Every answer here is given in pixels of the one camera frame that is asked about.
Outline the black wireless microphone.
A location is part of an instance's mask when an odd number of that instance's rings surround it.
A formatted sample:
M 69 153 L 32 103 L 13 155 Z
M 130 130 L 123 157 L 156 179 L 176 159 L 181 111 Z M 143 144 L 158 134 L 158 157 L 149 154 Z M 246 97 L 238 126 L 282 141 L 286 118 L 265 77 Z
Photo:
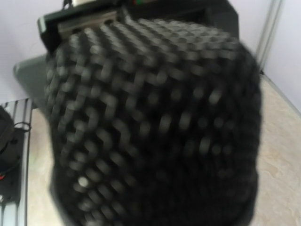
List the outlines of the black wireless microphone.
M 51 193 L 66 226 L 247 226 L 260 70 L 222 30 L 127 20 L 47 59 Z

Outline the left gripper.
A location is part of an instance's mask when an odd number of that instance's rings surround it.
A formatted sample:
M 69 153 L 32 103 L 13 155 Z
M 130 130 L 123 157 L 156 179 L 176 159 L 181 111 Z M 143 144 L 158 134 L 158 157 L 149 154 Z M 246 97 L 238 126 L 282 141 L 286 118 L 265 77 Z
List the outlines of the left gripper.
M 40 38 L 48 52 L 89 26 L 127 19 L 169 19 L 195 22 L 239 37 L 238 13 L 227 0 L 65 0 L 63 9 L 41 16 Z

